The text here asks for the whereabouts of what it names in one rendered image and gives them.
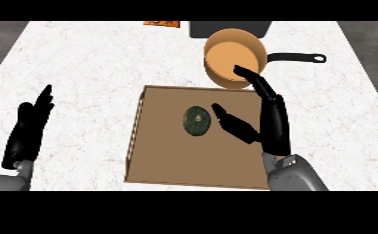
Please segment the dark green squash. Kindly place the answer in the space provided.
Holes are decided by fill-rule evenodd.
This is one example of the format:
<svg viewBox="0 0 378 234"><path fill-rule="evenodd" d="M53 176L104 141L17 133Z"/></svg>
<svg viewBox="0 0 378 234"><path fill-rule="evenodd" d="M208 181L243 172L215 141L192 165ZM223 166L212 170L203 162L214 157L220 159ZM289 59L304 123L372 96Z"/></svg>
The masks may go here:
<svg viewBox="0 0 378 234"><path fill-rule="evenodd" d="M183 116L183 127L192 136L202 136L211 126L211 116L208 111L199 107L192 106Z"/></svg>

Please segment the dark grey appliance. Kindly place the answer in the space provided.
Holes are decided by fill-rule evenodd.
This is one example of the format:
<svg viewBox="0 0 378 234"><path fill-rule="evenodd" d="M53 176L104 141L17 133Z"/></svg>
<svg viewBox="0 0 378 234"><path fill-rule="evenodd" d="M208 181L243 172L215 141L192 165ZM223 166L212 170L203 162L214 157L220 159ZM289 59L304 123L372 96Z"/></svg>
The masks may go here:
<svg viewBox="0 0 378 234"><path fill-rule="evenodd" d="M217 31L233 28L249 32L257 38L262 38L270 25L270 21L190 21L189 36L208 38Z"/></svg>

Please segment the orange packet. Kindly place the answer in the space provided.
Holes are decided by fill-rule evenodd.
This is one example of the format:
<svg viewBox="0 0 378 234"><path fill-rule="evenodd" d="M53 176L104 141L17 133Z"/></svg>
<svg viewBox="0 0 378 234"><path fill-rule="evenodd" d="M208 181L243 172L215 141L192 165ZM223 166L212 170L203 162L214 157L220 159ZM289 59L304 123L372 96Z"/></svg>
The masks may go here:
<svg viewBox="0 0 378 234"><path fill-rule="evenodd" d="M143 25L180 28L180 21L143 21Z"/></svg>

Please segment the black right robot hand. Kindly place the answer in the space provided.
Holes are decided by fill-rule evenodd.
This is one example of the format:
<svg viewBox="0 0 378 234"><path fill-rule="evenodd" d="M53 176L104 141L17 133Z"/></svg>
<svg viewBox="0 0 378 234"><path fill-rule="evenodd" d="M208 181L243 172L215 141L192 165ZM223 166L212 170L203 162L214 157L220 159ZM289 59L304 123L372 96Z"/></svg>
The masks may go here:
<svg viewBox="0 0 378 234"><path fill-rule="evenodd" d="M265 79L258 73L236 65L233 73L252 84L261 98L260 130L226 109L214 103L211 105L223 130L239 138L246 144L261 143L262 151L276 156L291 154L289 121L283 97L273 91Z"/></svg>

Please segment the brown wooden tray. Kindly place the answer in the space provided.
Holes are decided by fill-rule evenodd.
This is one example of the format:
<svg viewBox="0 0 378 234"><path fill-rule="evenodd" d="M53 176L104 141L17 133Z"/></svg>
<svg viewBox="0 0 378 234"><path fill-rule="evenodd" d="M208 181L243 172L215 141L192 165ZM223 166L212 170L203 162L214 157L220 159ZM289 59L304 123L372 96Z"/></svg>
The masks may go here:
<svg viewBox="0 0 378 234"><path fill-rule="evenodd" d="M261 145L240 141L212 120L190 135L187 109L217 103L252 127L260 126L260 97L251 90L147 86L141 92L127 153L125 180L192 186L264 189Z"/></svg>

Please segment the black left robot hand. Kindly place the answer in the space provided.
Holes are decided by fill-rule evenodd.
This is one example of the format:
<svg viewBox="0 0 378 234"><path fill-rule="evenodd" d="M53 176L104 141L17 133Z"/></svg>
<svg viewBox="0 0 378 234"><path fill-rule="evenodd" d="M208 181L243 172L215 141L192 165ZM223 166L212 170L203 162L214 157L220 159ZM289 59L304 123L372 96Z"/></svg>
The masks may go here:
<svg viewBox="0 0 378 234"><path fill-rule="evenodd" d="M38 157L42 131L54 104L51 85L42 89L35 103L23 102L17 107L17 120L7 139L1 167L16 169L16 162L34 161Z"/></svg>

